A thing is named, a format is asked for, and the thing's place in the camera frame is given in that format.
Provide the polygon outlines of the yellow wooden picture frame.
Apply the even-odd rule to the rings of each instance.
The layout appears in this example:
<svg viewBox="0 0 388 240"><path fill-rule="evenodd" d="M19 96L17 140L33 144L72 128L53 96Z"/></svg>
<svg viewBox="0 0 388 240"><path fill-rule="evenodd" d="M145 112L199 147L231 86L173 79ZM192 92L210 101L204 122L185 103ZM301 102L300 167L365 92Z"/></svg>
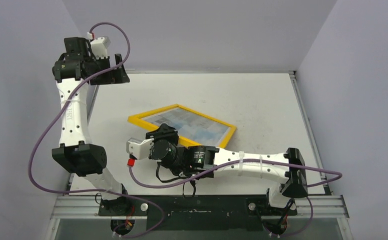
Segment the yellow wooden picture frame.
<svg viewBox="0 0 388 240"><path fill-rule="evenodd" d="M205 145L225 148L236 131L236 126L232 124L180 104L131 115L128 122L149 132L166 123L178 131L179 144L184 147Z"/></svg>

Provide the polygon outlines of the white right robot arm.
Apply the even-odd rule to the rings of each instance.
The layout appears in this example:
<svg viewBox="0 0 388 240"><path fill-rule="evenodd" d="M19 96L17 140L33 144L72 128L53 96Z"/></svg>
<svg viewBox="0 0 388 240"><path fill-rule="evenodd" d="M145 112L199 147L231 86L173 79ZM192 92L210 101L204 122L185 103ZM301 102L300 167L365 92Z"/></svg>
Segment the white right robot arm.
<svg viewBox="0 0 388 240"><path fill-rule="evenodd" d="M170 170L176 180L233 176L271 181L264 207L272 215L283 210L290 199L308 196L305 163L297 148L262 155L210 145L184 147L178 145L177 130L165 123L145 138L152 141L148 158Z"/></svg>

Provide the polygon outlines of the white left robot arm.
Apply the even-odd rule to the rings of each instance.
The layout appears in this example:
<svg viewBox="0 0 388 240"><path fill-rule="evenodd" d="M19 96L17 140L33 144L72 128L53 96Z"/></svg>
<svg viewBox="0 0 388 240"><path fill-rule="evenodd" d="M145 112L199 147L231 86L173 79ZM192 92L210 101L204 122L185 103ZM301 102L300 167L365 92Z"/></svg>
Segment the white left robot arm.
<svg viewBox="0 0 388 240"><path fill-rule="evenodd" d="M126 194L124 186L106 167L104 147L92 142L88 130L87 98L90 85L120 84L130 80L124 68L119 67L79 86L89 76L111 66L107 51L110 40L107 36L93 40L69 37L64 39L64 44L66 51L52 68L64 109L59 147L52 149L52 157L69 173L83 177L97 189L103 189L104 207L112 208L118 215L125 215L130 211L131 202L123 196Z"/></svg>

